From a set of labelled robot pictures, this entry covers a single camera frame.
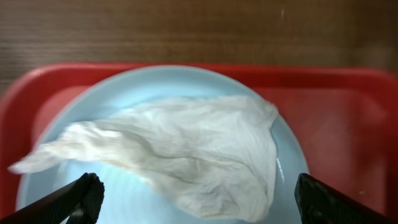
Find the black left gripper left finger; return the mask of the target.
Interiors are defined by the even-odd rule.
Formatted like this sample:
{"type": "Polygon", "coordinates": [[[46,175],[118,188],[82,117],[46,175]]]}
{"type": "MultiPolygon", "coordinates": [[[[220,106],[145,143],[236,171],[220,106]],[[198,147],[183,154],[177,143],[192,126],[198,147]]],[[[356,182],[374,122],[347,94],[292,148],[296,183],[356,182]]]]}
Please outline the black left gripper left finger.
{"type": "Polygon", "coordinates": [[[1,219],[1,224],[95,224],[104,200],[104,183],[94,173],[1,219]]]}

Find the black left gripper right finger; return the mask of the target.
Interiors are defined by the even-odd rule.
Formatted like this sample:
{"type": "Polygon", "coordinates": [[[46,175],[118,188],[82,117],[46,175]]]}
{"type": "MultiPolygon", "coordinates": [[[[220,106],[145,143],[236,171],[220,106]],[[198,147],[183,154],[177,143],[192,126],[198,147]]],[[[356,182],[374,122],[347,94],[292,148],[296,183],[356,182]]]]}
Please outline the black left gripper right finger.
{"type": "Polygon", "coordinates": [[[309,174],[298,176],[294,196],[303,224],[394,224],[309,174]]]}

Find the white paper napkin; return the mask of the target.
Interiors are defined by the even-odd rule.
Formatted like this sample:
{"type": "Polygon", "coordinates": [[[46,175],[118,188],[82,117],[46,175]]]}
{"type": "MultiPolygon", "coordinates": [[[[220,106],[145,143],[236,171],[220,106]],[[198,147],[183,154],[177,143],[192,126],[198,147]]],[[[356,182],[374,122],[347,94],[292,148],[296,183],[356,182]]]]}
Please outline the white paper napkin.
{"type": "Polygon", "coordinates": [[[167,98],[69,125],[10,169],[39,172],[67,159],[138,175],[200,218],[263,219],[274,200],[277,148],[272,103],[246,96],[167,98]]]}

